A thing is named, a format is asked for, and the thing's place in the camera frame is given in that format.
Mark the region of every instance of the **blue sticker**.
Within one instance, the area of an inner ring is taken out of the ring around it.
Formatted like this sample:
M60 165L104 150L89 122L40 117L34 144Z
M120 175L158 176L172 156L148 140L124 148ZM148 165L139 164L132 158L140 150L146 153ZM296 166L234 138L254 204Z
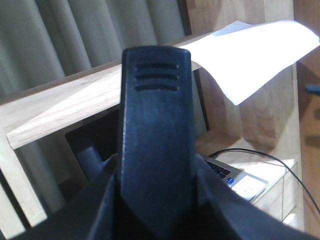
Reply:
M235 179L234 178L231 178L231 177L228 177L228 179L227 180L225 180L228 184L232 184L234 181L235 181Z

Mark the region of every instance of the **keyboard key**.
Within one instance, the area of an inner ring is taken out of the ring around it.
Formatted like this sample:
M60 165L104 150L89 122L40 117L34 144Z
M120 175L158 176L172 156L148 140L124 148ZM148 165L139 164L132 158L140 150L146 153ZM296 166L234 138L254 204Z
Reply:
M223 170L223 172L222 172L222 174L224 174L224 175L228 175L229 173L231 173L231 172L227 169Z
M218 167L218 166L215 165L215 164L212 164L212 166L211 166L211 168L212 168L213 170L215 170L217 167Z
M217 167L214 171L217 173L217 174L219 174L219 173L221 173L223 170L225 170L223 167Z
M226 175L224 175L224 174L222 174L222 173L219 173L218 176L223 179Z

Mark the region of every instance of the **wooden shelf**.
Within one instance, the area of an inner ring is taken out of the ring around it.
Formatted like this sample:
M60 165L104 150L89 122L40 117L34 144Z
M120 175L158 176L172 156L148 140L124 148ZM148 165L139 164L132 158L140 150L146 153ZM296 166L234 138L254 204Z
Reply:
M198 137L196 139L195 146L196 150L205 156L209 156L210 154L222 149L245 148L260 151L266 154L270 154L272 156L277 156L286 165L288 165L289 168L293 168L294 166L296 166L297 163L297 156L284 156L279 150L275 148L271 148L255 142L250 142L244 140L243 138L237 138L213 131L208 131L205 134ZM274 188L274 186L288 172L288 170L286 170L286 168L276 160L247 152L226 152L220 154L216 159L268 181L268 186L265 189L264 193L261 194L257 199L255 199L253 203L257 203L264 196L265 193L267 193L270 189ZM276 192L277 195L282 194L282 191L279 192L276 190Z

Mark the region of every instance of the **laptop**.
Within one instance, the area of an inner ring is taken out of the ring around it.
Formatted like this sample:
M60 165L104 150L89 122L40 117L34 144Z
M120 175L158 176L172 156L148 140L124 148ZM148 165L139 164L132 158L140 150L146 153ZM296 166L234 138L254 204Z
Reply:
M268 185L266 180L218 161L215 158L204 157L204 159L225 184L248 201L252 201L260 196Z

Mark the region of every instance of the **black plastic object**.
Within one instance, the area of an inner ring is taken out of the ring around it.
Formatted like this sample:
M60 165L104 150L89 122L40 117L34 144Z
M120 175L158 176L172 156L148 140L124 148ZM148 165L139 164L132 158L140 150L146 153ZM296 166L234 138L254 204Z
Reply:
M119 232L125 239L138 238L140 228L127 226L140 220L159 239L187 236L184 226L196 206L190 53L138 47L124 51L122 64L117 179L126 206Z
M117 153L119 110L68 132L65 138L86 179L91 181Z
M186 50L125 51L118 156L15 240L316 240L238 196L195 153L190 73Z

